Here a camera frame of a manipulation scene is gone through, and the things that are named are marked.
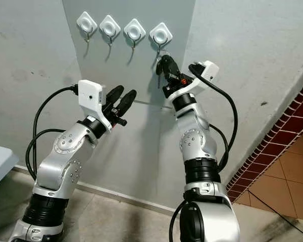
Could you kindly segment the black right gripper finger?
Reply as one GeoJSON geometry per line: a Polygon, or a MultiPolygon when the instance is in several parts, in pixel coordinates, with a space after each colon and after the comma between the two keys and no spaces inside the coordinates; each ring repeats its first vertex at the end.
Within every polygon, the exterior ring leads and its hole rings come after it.
{"type": "Polygon", "coordinates": [[[168,82],[179,82],[181,79],[181,72],[175,62],[174,58],[168,58],[168,82]]]}
{"type": "Polygon", "coordinates": [[[169,82],[169,75],[171,73],[170,67],[172,64],[172,56],[166,54],[163,55],[159,60],[159,76],[163,74],[165,76],[166,81],[169,82]]]}

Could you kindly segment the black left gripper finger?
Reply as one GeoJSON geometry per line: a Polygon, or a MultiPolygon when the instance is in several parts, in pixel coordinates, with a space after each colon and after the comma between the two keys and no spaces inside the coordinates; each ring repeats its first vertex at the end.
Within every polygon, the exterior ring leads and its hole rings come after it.
{"type": "Polygon", "coordinates": [[[124,92],[124,86],[118,85],[106,94],[105,109],[112,109],[124,92]]]}
{"type": "Polygon", "coordinates": [[[132,106],[135,97],[137,96],[136,90],[130,90],[127,94],[125,94],[119,101],[119,104],[116,106],[116,114],[118,117],[122,117],[126,111],[132,106]]]}

